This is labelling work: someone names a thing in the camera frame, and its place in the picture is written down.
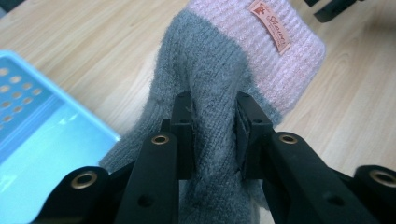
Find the wooden floor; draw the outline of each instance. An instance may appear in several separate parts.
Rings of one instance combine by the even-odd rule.
[[[332,168],[396,170],[396,1],[358,2],[328,23],[292,4],[327,58],[277,131],[297,133]],[[0,20],[12,49],[119,133],[138,119],[163,33],[187,0],[25,1]],[[262,211],[262,223],[271,222]]]

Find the gray knit hat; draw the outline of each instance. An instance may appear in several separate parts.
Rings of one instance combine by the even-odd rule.
[[[235,96],[252,95],[278,124],[324,56],[287,0],[190,1],[164,36],[142,117],[100,164],[115,171],[136,160],[143,140],[170,119],[175,96],[190,91],[197,171],[180,188],[180,223],[258,223],[265,199],[260,182],[238,172]]]

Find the brand label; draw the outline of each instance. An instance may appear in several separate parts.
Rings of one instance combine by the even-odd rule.
[[[248,9],[265,25],[276,43],[277,51],[282,55],[290,47],[290,39],[279,17],[261,0],[254,1]]]

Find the blue plastic basket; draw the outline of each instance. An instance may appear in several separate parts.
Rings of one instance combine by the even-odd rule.
[[[69,172],[119,136],[11,51],[0,50],[0,223],[27,223]]]

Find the knitted beanie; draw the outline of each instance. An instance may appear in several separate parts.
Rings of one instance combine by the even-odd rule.
[[[280,33],[264,25],[267,12]],[[262,186],[242,180],[236,162],[236,94],[252,95],[277,125],[324,56],[287,0],[192,0],[166,31],[140,120],[100,164],[112,172],[136,160],[143,140],[170,119],[176,95],[190,91],[196,172],[180,187],[180,223],[258,223]]]

